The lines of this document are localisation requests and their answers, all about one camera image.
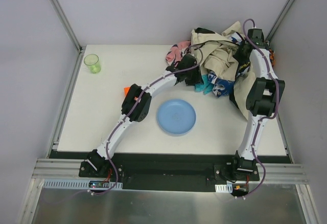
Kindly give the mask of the teal cloth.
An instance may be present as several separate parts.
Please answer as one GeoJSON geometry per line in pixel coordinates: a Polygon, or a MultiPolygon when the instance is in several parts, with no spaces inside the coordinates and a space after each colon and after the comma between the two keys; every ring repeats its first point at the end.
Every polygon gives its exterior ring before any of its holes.
{"type": "Polygon", "coordinates": [[[195,92],[207,95],[212,92],[214,85],[209,81],[207,74],[202,75],[202,81],[203,83],[198,83],[195,85],[195,92]]]}

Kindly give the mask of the beige zippered cloth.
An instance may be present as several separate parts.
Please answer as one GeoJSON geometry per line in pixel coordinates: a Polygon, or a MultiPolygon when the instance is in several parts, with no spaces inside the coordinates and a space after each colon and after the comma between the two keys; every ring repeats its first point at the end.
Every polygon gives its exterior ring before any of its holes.
{"type": "Polygon", "coordinates": [[[236,57],[244,39],[241,23],[237,21],[221,34],[204,28],[193,29],[191,44],[198,47],[192,49],[192,53],[202,60],[201,65],[208,72],[209,91],[218,98],[229,96],[248,119],[246,99],[255,81],[255,73],[248,57],[245,60],[236,57]]]}

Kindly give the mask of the blue patterned cloth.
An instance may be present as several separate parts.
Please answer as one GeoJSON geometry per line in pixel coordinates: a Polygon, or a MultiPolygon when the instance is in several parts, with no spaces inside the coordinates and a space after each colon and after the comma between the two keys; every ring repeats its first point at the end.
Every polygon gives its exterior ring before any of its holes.
{"type": "Polygon", "coordinates": [[[214,85],[211,93],[216,97],[229,96],[233,92],[233,86],[237,78],[249,71],[248,63],[238,63],[235,53],[241,42],[245,40],[239,32],[230,34],[227,39],[232,45],[222,44],[209,54],[205,61],[208,70],[208,79],[214,85]]]}

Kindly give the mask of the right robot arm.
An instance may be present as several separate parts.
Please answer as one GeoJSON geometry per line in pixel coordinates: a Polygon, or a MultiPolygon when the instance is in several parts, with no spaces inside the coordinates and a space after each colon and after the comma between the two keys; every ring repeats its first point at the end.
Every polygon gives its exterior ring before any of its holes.
{"type": "Polygon", "coordinates": [[[250,176],[258,170],[257,150],[262,131],[267,121],[276,117],[285,88],[285,82],[279,80],[273,71],[269,55],[269,46],[264,40],[263,31],[252,28],[248,30],[246,39],[233,56],[239,63],[238,72],[244,72],[245,65],[249,64],[248,72],[239,75],[237,80],[245,80],[250,75],[254,77],[250,88],[240,88],[246,93],[244,97],[248,122],[242,143],[231,164],[234,181],[240,175],[250,176]]]}

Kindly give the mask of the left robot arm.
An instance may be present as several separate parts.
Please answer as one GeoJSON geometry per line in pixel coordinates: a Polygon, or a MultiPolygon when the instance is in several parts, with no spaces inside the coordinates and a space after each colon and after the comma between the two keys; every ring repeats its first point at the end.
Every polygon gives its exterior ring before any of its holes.
{"type": "Polygon", "coordinates": [[[89,152],[82,161],[79,169],[80,177],[107,177],[110,170],[116,171],[112,162],[116,149],[122,141],[124,134],[132,125],[143,121],[149,113],[152,99],[165,89],[181,82],[195,84],[200,82],[199,60],[194,54],[186,54],[177,65],[168,66],[156,80],[145,85],[133,84],[122,103],[121,115],[115,128],[96,149],[89,152]]]}

